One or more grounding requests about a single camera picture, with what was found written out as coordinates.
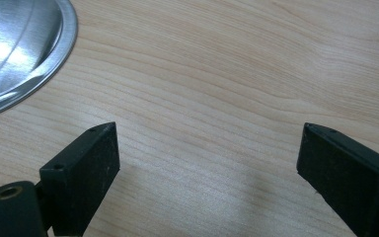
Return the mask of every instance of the wooden table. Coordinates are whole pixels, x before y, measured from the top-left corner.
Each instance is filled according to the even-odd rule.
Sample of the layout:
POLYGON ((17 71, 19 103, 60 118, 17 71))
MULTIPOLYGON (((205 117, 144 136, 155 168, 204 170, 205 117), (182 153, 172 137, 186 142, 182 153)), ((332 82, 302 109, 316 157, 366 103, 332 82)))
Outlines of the wooden table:
POLYGON ((379 152, 379 0, 74 0, 62 69, 0 114, 0 186, 115 121, 85 236, 353 236, 296 172, 303 124, 379 152))

